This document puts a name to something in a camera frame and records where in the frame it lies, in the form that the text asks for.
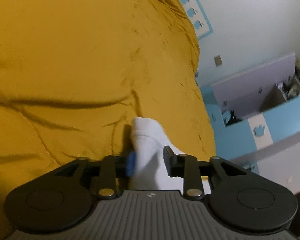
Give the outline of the white printed t-shirt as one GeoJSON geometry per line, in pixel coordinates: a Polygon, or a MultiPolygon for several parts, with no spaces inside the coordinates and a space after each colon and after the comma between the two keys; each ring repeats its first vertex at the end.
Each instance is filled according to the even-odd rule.
{"type": "Polygon", "coordinates": [[[183,179],[167,174],[163,150],[170,146],[176,155],[183,151],[175,147],[164,128],[151,118],[134,118],[130,134],[135,152],[135,165],[129,188],[132,190],[158,191],[183,190],[183,179]]]}

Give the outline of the blue apple wall strip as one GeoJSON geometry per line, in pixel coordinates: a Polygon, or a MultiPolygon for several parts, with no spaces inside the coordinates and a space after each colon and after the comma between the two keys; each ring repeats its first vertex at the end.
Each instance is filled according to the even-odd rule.
{"type": "Polygon", "coordinates": [[[211,23],[199,0],[179,0],[184,7],[186,15],[193,24],[198,40],[213,33],[211,23]]]}

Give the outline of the blue lilac toy cabinet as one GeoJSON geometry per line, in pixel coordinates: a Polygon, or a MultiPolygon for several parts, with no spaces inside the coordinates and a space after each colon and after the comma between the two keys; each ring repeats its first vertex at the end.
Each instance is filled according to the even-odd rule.
{"type": "Polygon", "coordinates": [[[216,154],[300,192],[300,81],[289,53],[201,88],[216,154]]]}

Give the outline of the mustard yellow bed quilt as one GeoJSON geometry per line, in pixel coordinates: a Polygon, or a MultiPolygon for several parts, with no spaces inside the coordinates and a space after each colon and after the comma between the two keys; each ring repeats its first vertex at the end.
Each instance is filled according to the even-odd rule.
{"type": "Polygon", "coordinates": [[[0,0],[0,239],[14,188],[128,150],[137,117],[208,160],[199,46],[179,0],[0,0]]]}

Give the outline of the beige wall switch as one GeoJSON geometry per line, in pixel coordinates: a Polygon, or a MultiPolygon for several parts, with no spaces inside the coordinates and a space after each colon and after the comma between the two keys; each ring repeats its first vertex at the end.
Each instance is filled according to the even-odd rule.
{"type": "Polygon", "coordinates": [[[215,65],[216,67],[219,67],[223,64],[222,62],[222,59],[221,59],[221,56],[220,55],[217,55],[214,57],[214,61],[215,61],[215,65]]]}

